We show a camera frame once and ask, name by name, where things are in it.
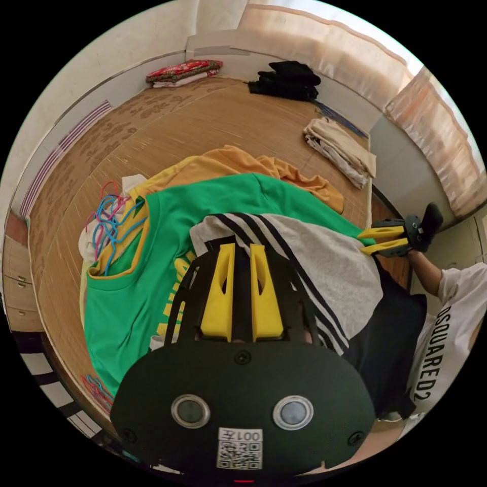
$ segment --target wooden cabinet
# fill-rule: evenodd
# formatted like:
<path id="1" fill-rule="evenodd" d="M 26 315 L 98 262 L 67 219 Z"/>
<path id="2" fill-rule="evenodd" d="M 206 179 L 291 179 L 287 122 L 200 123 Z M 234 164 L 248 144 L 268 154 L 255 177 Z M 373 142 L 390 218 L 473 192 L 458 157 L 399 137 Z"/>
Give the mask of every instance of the wooden cabinet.
<path id="1" fill-rule="evenodd" d="M 10 213 L 2 252 L 4 300 L 12 331 L 44 331 L 30 276 L 27 224 Z"/>
<path id="2" fill-rule="evenodd" d="M 32 284 L 4 275 L 4 296 L 7 307 L 37 311 Z"/>
<path id="3" fill-rule="evenodd" d="M 30 277 L 30 258 L 27 247 L 6 236 L 3 255 L 4 275 L 24 283 L 32 284 Z"/>
<path id="4" fill-rule="evenodd" d="M 12 331 L 42 331 L 42 323 L 37 311 L 25 311 L 23 309 L 7 306 L 10 329 Z"/>

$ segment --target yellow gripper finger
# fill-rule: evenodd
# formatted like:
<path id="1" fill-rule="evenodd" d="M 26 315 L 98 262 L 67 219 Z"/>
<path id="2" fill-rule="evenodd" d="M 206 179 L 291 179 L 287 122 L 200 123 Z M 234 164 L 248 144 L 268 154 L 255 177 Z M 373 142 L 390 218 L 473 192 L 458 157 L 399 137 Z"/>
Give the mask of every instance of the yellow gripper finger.
<path id="1" fill-rule="evenodd" d="M 406 238 L 399 238 L 397 240 L 391 240 L 390 242 L 376 243 L 375 245 L 369 245 L 368 247 L 362 247 L 360 250 L 367 255 L 375 254 L 382 250 L 393 249 L 394 247 L 402 247 L 408 245 L 409 240 Z"/>
<path id="2" fill-rule="evenodd" d="M 397 238 L 404 233 L 404 227 L 376 227 L 367 228 L 357 238 Z"/>

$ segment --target curtain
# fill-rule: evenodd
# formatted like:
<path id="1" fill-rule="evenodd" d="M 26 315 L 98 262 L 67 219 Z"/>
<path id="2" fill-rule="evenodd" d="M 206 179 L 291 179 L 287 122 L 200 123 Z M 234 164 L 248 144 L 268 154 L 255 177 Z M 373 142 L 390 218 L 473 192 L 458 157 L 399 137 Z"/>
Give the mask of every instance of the curtain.
<path id="1" fill-rule="evenodd" d="M 473 136 L 442 99 L 441 89 L 423 67 L 386 106 L 385 113 L 421 149 L 438 175 L 454 215 L 462 218 L 487 200 L 487 175 Z"/>
<path id="2" fill-rule="evenodd" d="M 247 4 L 232 47 L 300 61 L 382 111 L 412 79 L 407 62 L 372 37 L 335 20 L 264 2 Z"/>
<path id="3" fill-rule="evenodd" d="M 198 0 L 196 33 L 236 29 L 247 0 Z"/>

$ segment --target folded beige clothes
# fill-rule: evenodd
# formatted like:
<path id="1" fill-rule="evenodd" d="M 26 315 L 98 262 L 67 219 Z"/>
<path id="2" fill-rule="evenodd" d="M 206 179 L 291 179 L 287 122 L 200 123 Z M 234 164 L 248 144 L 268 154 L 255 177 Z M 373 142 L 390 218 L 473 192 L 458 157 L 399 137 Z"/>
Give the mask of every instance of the folded beige clothes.
<path id="1" fill-rule="evenodd" d="M 303 132 L 318 139 L 321 147 L 330 148 L 328 152 L 336 152 L 359 174 L 375 177 L 375 155 L 361 147 L 335 121 L 326 117 L 313 118 Z"/>
<path id="2" fill-rule="evenodd" d="M 354 167 L 350 166 L 343 157 L 341 157 L 331 146 L 322 143 L 322 141 L 312 135 L 305 134 L 304 139 L 306 143 L 318 151 L 323 157 L 333 162 L 333 164 L 350 180 L 350 182 L 358 189 L 364 189 L 367 181 L 370 179 L 369 174 L 358 172 Z"/>

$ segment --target folded red blanket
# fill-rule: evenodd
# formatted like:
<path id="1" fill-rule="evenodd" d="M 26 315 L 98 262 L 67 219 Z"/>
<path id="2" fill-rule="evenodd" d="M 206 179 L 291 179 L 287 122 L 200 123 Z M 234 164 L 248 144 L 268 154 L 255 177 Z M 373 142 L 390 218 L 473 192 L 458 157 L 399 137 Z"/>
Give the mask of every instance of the folded red blanket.
<path id="1" fill-rule="evenodd" d="M 146 76 L 147 83 L 156 81 L 178 81 L 198 73 L 204 73 L 212 69 L 220 69 L 223 66 L 221 61 L 211 59 L 195 60 L 190 59 L 181 64 L 166 66 L 157 71 L 153 71 Z"/>

